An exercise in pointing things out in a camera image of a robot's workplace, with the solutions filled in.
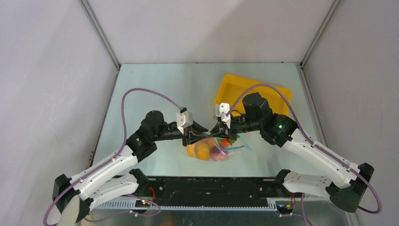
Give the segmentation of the red carrot with leaves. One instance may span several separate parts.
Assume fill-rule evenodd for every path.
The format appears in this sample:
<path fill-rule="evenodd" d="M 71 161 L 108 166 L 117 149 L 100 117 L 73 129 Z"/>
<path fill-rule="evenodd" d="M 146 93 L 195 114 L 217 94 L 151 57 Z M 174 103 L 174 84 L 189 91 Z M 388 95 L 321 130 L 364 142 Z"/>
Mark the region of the red carrot with leaves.
<path fill-rule="evenodd" d="M 238 138 L 240 138 L 239 135 L 237 135 L 234 139 L 216 138 L 216 140 L 217 140 L 219 147 L 230 148 L 233 146 L 233 144 L 237 141 Z"/>

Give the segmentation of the clear zip top bag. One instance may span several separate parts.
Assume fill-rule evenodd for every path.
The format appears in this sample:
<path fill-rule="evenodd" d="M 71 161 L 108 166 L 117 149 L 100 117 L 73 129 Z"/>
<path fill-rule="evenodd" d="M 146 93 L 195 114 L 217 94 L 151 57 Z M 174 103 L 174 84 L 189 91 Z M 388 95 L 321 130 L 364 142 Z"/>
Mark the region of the clear zip top bag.
<path fill-rule="evenodd" d="M 202 161 L 226 161 L 239 152 L 254 151 L 240 135 L 236 139 L 205 138 L 185 149 L 188 156 Z"/>

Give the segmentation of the purple onion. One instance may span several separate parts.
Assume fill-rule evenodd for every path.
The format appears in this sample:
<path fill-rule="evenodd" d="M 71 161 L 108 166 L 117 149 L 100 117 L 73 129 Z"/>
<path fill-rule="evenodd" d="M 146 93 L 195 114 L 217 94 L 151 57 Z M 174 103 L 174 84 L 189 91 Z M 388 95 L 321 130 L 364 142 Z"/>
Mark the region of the purple onion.
<path fill-rule="evenodd" d="M 220 149 L 218 146 L 214 146 L 211 149 L 211 158 L 214 161 L 225 161 L 229 157 L 229 153 Z"/>

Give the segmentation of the yellow bell pepper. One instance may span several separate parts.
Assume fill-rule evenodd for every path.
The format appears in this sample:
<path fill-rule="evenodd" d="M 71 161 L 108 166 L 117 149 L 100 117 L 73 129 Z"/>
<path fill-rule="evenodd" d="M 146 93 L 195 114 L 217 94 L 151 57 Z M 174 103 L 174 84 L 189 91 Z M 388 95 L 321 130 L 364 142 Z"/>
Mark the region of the yellow bell pepper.
<path fill-rule="evenodd" d="M 196 153 L 195 153 L 195 146 L 196 144 L 191 144 L 191 145 L 187 145 L 186 146 L 186 152 L 190 157 L 195 158 L 196 157 Z"/>

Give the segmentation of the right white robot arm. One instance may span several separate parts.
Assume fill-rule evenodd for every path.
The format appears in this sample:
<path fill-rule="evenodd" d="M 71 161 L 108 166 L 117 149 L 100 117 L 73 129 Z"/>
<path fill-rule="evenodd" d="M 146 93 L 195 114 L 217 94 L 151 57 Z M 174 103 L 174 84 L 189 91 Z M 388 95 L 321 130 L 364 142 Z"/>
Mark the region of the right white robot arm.
<path fill-rule="evenodd" d="M 274 113 L 268 101 L 259 93 L 248 94 L 242 99 L 244 114 L 231 117 L 228 103 L 214 106 L 218 120 L 211 130 L 217 138 L 236 138 L 241 133 L 259 131 L 270 145 L 276 145 L 304 158 L 324 176 L 300 174 L 282 169 L 274 181 L 274 192 L 280 197 L 289 193 L 305 193 L 329 199 L 338 208 L 354 213 L 368 188 L 374 168 L 344 159 L 326 146 L 302 133 L 298 123 L 290 117 Z"/>

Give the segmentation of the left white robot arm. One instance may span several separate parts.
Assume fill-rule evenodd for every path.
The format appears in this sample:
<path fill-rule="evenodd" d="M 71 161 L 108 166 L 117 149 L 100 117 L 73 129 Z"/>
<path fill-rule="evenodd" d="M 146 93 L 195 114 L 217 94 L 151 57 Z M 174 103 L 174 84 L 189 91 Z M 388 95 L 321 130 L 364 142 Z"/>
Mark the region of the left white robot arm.
<path fill-rule="evenodd" d="M 123 195 L 143 196 L 149 190 L 149 180 L 140 169 L 132 169 L 119 178 L 115 176 L 155 152 L 157 141 L 180 139 L 186 146 L 207 137 L 208 130 L 195 122 L 185 108 L 171 123 L 165 122 L 162 112 L 150 111 L 138 130 L 125 138 L 119 150 L 72 177 L 58 176 L 54 182 L 52 207 L 61 214 L 74 207 L 71 223 L 75 224 L 104 202 Z"/>

